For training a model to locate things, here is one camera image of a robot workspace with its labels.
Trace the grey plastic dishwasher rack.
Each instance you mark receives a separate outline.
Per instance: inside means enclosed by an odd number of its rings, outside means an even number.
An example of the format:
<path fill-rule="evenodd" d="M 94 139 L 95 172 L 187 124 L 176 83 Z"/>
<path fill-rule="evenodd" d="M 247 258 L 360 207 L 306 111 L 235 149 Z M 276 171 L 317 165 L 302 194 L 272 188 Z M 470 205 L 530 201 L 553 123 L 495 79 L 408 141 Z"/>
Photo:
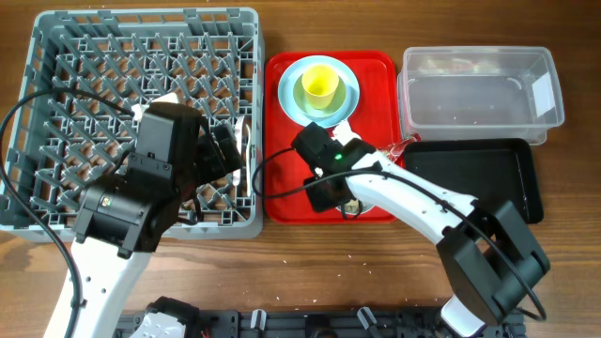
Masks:
<path fill-rule="evenodd" d="M 211 127 L 251 128 L 251 185 L 261 156 L 264 40 L 252 8 L 45 11 L 35 20 L 20 96 L 3 157 L 10 181 L 38 214 L 30 219 L 7 192 L 1 228 L 45 242 L 73 239 L 84 186 L 111 168 L 139 130 L 130 108 L 175 93 Z M 261 200 L 232 174 L 201 185 L 167 236 L 253 238 L 263 226 Z"/>

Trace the red plastic serving tray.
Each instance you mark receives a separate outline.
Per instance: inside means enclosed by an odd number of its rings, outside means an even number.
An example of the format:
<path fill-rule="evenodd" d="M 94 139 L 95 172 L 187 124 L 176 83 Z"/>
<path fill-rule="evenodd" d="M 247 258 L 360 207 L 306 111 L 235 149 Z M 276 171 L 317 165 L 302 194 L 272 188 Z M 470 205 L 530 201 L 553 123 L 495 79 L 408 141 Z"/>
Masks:
<path fill-rule="evenodd" d="M 290 146 L 302 126 L 285 115 L 280 106 L 277 86 L 285 70 L 306 53 L 275 55 L 265 69 L 263 153 L 268 157 Z M 396 69 L 392 59 L 377 51 L 327 52 L 354 72 L 360 86 L 357 108 L 349 118 L 353 131 L 371 145 L 381 148 L 401 140 Z M 290 151 L 274 159 L 262 170 L 266 194 L 298 188 L 312 173 L 308 165 Z M 337 209 L 316 213 L 305 192 L 263 202 L 270 218 L 282 224 L 389 223 L 394 216 L 374 207 L 358 218 L 343 217 Z"/>

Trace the black waste tray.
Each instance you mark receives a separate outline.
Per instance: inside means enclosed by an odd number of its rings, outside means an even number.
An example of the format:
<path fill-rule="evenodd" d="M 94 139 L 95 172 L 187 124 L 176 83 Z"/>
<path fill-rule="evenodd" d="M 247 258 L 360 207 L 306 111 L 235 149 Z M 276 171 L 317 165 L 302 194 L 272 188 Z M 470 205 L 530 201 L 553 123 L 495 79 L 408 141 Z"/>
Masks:
<path fill-rule="evenodd" d="M 544 219 L 532 150 L 523 139 L 416 142 L 403 160 L 408 171 L 443 188 L 511 201 L 526 223 Z"/>

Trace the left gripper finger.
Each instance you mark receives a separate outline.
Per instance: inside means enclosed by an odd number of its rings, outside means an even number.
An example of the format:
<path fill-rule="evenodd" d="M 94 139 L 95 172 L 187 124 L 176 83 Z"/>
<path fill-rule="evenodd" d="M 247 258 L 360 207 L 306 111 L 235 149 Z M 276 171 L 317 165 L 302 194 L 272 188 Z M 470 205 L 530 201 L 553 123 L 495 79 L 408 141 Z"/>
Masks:
<path fill-rule="evenodd" d="M 237 141 L 230 125 L 222 124 L 213 128 L 213 134 L 223 156 L 226 172 L 234 172 L 242 168 L 242 157 L 237 148 Z"/>
<path fill-rule="evenodd" d="M 198 138 L 196 144 L 196 181 L 205 184 L 225 177 L 229 173 L 225 139 L 213 140 L 209 135 Z"/>

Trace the light green small bowl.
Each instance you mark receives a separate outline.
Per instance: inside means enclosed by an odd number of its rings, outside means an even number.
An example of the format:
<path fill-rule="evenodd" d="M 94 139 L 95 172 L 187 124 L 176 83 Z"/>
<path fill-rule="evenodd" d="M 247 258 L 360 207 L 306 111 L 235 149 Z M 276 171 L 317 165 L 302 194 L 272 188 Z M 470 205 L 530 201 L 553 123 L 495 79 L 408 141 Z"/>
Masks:
<path fill-rule="evenodd" d="M 304 115 L 307 115 L 309 118 L 317 120 L 325 119 L 326 117 L 330 117 L 331 115 L 338 113 L 345 104 L 346 96 L 347 93 L 344 81 L 339 79 L 339 85 L 334 92 L 330 104 L 325 108 L 317 109 L 314 108 L 310 104 L 309 100 L 305 97 L 305 91 L 301 83 L 301 77 L 298 78 L 293 89 L 294 101 L 300 108 L 301 112 Z"/>

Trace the white napkin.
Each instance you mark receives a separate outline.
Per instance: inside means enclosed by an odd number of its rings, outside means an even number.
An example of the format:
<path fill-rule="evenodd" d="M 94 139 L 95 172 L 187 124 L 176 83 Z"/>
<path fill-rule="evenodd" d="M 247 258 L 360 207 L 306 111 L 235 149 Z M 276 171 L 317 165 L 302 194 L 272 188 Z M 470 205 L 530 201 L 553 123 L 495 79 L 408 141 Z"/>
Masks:
<path fill-rule="evenodd" d="M 343 120 L 333 129 L 332 139 L 344 146 L 353 139 L 361 140 L 362 138 L 351 129 L 347 120 Z"/>

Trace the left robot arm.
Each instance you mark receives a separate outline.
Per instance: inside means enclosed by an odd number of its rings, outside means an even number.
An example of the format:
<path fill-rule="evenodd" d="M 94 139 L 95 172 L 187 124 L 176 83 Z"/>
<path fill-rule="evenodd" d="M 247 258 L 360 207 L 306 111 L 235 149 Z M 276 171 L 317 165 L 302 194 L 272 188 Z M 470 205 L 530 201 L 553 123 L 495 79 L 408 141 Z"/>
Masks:
<path fill-rule="evenodd" d="M 227 124 L 211 127 L 181 103 L 153 102 L 143 112 L 124 174 L 106 174 L 83 190 L 69 274 L 47 337 L 109 337 L 162 234 L 197 188 L 241 167 Z"/>

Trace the light blue plate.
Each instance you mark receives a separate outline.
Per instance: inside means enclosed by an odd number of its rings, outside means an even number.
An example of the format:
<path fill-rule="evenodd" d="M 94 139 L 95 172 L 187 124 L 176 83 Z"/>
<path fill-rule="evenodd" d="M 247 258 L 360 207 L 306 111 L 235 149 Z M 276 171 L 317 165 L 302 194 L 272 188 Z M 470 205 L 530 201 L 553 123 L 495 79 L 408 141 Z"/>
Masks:
<path fill-rule="evenodd" d="M 339 79 L 344 81 L 346 86 L 346 101 L 341 110 L 326 117 L 325 119 L 309 118 L 301 112 L 293 97 L 293 89 L 296 81 L 302 74 L 314 64 L 325 64 L 335 69 Z M 278 100 L 285 114 L 303 127 L 311 122 L 315 122 L 322 128 L 331 128 L 338 125 L 341 121 L 347 120 L 358 106 L 360 98 L 360 86 L 353 71 L 342 61 L 326 55 L 311 55 L 293 62 L 282 75 L 278 84 Z"/>

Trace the yellow plastic cup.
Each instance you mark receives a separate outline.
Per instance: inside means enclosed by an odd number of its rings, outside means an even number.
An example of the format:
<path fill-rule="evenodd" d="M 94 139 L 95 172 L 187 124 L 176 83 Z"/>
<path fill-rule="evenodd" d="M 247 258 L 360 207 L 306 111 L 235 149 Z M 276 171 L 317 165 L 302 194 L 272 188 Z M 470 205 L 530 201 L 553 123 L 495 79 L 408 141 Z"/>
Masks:
<path fill-rule="evenodd" d="M 325 64 L 314 64 L 301 76 L 305 98 L 315 109 L 329 106 L 339 86 L 339 75 Z"/>

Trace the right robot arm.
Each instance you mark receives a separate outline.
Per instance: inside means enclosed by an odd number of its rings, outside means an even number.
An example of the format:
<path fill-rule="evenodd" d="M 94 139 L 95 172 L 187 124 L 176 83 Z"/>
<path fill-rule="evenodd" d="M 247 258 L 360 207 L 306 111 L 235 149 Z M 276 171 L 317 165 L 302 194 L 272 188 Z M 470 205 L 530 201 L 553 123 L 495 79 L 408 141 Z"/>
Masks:
<path fill-rule="evenodd" d="M 550 262 L 512 202 L 486 204 L 442 188 L 398 166 L 364 140 L 339 141 L 311 123 L 291 143 L 314 177 L 305 188 L 314 209 L 350 199 L 379 207 L 430 240 L 454 291 L 439 317 L 445 329 L 471 337 L 499 325 Z"/>

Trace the white plastic spoon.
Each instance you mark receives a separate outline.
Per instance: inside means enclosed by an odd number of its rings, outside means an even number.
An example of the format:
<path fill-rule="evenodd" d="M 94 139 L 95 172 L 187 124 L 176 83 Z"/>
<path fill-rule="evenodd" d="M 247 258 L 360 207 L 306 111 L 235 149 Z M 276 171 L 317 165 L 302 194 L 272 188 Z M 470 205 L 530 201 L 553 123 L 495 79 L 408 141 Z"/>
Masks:
<path fill-rule="evenodd" d="M 245 147 L 245 188 L 246 188 L 246 196 L 251 197 L 252 187 L 251 187 L 251 128 L 248 124 L 244 123 L 244 130 L 247 136 L 247 145 Z"/>

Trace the clear plastic waste bin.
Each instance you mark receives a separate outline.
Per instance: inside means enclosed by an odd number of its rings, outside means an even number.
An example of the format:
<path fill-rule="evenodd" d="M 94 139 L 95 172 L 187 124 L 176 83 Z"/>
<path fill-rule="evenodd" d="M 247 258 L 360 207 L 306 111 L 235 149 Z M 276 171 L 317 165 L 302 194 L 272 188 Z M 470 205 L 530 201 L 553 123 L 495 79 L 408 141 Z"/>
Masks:
<path fill-rule="evenodd" d="M 536 146 L 565 121 L 545 47 L 410 47 L 397 85 L 401 130 L 424 141 L 519 138 Z"/>

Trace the red snack wrapper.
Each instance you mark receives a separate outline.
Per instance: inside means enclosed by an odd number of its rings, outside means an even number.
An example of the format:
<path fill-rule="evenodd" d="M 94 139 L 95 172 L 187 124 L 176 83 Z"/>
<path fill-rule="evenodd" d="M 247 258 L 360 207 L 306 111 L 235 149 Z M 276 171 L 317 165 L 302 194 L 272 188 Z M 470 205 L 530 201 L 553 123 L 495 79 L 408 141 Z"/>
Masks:
<path fill-rule="evenodd" d="M 403 139 L 401 142 L 381 147 L 378 151 L 382 153 L 388 160 L 404 168 L 404 152 L 407 146 L 420 141 L 421 138 L 418 134 L 412 134 L 410 137 Z"/>

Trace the light blue bowl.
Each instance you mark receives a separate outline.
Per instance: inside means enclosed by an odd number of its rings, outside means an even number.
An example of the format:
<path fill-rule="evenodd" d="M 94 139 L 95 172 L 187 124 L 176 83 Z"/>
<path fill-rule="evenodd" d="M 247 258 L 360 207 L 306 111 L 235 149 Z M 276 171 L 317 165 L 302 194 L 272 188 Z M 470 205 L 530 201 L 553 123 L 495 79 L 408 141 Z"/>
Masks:
<path fill-rule="evenodd" d="M 352 199 L 349 202 L 343 204 L 341 207 L 338 207 L 337 209 L 347 216 L 356 216 L 369 212 L 373 207 L 373 204 L 364 203 L 362 201 Z"/>

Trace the white plastic fork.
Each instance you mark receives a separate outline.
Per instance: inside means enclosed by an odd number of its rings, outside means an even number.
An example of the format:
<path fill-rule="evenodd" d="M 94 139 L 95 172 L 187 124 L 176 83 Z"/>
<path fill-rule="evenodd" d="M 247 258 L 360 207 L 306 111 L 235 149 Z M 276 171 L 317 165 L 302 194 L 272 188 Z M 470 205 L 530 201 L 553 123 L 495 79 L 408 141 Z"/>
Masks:
<path fill-rule="evenodd" d="M 237 147 L 237 151 L 238 151 L 239 155 L 241 155 L 241 152 L 242 152 L 242 142 L 243 142 L 242 127 L 243 127 L 243 125 L 244 125 L 244 116 L 241 115 L 237 118 L 235 128 L 234 128 L 234 135 L 236 138 L 236 147 Z M 238 186 L 240 184 L 240 176 L 241 176 L 241 171 L 240 171 L 240 167 L 239 167 L 232 174 L 232 182 L 233 182 L 234 186 Z"/>

